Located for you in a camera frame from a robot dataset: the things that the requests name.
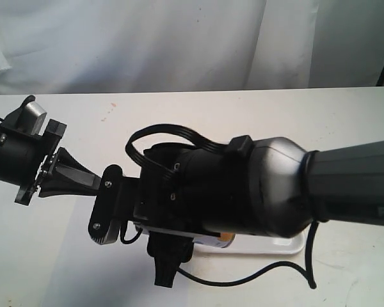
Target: white cloth backdrop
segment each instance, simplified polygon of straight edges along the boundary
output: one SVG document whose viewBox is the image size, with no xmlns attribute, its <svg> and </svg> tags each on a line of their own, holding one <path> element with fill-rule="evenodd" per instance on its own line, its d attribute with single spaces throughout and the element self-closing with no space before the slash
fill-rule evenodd
<svg viewBox="0 0 384 307">
<path fill-rule="evenodd" d="M 383 63 L 384 0 L 0 1 L 0 94 L 370 86 Z"/>
</svg>

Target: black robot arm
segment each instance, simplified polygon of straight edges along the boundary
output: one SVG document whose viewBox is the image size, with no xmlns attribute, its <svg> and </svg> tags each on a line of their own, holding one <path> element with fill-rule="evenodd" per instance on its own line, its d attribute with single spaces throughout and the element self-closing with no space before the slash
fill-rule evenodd
<svg viewBox="0 0 384 307">
<path fill-rule="evenodd" d="M 110 244 L 119 237 L 130 244 L 147 232 L 156 285 L 172 286 L 176 272 L 183 272 L 179 265 L 191 259 L 196 237 L 229 232 L 290 238 L 310 223 L 314 234 L 317 222 L 330 219 L 384 226 L 384 141 L 307 152 L 286 138 L 239 136 L 219 144 L 186 127 L 154 125 L 135 132 L 125 147 L 141 166 L 139 178 L 123 176 L 117 165 L 100 178 L 64 148 L 56 151 L 66 125 L 50 120 L 39 135 L 45 111 L 34 100 L 29 96 L 0 124 L 0 180 L 20 186 L 15 201 L 25 205 L 39 188 L 39 197 L 96 196 L 91 238 Z M 161 143 L 143 154 L 135 149 L 137 139 L 156 133 L 175 134 L 192 145 Z M 125 238 L 129 221 L 138 229 L 131 240 Z M 255 277 L 291 266 L 314 288 L 312 239 L 306 271 L 278 262 Z"/>
</svg>

